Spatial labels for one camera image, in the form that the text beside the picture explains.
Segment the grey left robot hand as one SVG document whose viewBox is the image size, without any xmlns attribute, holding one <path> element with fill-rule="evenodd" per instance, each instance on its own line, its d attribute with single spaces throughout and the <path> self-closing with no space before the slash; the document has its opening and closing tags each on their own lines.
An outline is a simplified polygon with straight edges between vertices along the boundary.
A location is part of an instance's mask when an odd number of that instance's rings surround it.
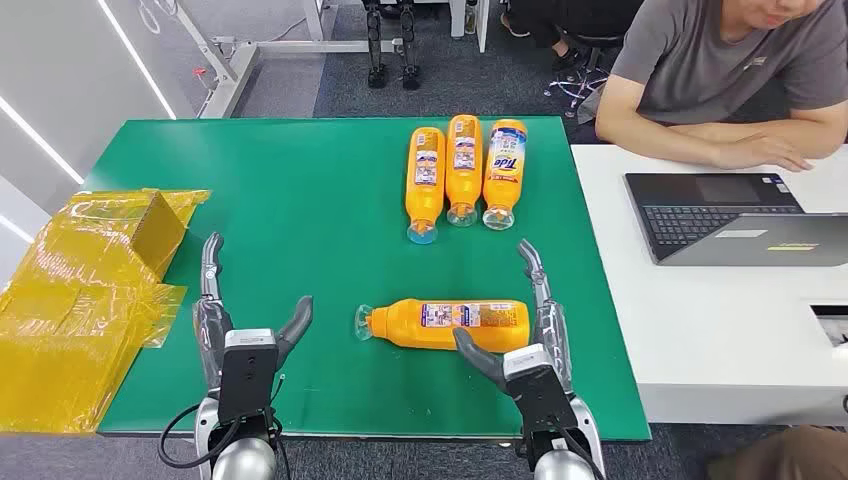
<svg viewBox="0 0 848 480">
<path fill-rule="evenodd" d="M 218 253 L 224 239 L 213 232 L 204 242 L 201 254 L 201 294 L 192 308 L 195 338 L 198 343 L 207 395 L 220 396 L 226 334 L 234 329 L 229 313 L 223 305 L 219 291 L 218 274 L 221 266 Z M 274 372 L 280 372 L 289 354 L 305 334 L 313 319 L 313 297 L 301 297 L 292 318 L 274 334 L 277 360 Z"/>
</svg>

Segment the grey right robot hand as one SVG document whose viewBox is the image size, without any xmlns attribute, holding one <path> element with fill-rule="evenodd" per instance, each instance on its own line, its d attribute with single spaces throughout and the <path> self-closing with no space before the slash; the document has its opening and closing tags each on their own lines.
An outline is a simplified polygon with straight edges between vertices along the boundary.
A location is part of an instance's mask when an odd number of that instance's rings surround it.
<svg viewBox="0 0 848 480">
<path fill-rule="evenodd" d="M 498 357 L 476 345 L 467 330 L 457 327 L 453 330 L 455 346 L 469 364 L 505 394 L 509 392 L 510 380 L 546 360 L 566 397 L 573 399 L 576 393 L 564 308 L 552 296 L 548 276 L 535 247 L 523 239 L 517 249 L 526 261 L 525 274 L 534 292 L 535 314 L 529 345 Z"/>
</svg>

